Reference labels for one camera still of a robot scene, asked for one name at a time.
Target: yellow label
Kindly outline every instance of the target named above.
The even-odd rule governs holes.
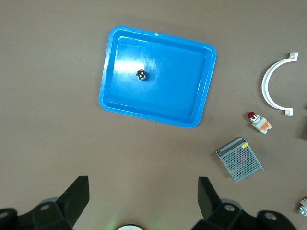
[[[248,143],[245,143],[245,144],[242,145],[241,147],[242,147],[243,149],[245,149],[247,146],[248,146]]]

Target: white round object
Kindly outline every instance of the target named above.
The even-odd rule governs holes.
[[[134,226],[134,225],[126,225],[126,226],[123,226],[117,230],[144,230],[144,229],[141,229],[140,227],[137,227],[137,226]]]

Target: gray table surface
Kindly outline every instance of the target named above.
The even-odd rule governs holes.
[[[76,230],[188,230],[201,219],[199,176],[252,215],[275,210],[303,230],[307,196],[307,2],[304,0],[0,0],[0,208],[25,213],[59,196],[79,175],[90,202]],[[213,45],[217,61],[205,110],[192,129],[103,110],[106,43],[116,25]],[[263,74],[277,69],[272,98]],[[246,118],[273,128],[264,135]],[[215,151],[242,136],[265,171],[236,183]]]

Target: blue plastic tray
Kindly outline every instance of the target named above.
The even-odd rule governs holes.
[[[215,60],[209,44],[117,26],[109,35],[99,103],[108,111],[195,127]],[[137,77],[141,69],[144,80]]]

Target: orange label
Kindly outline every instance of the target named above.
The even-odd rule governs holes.
[[[260,130],[267,130],[269,126],[270,126],[270,123],[269,123],[268,121],[266,121],[266,122],[260,127]]]

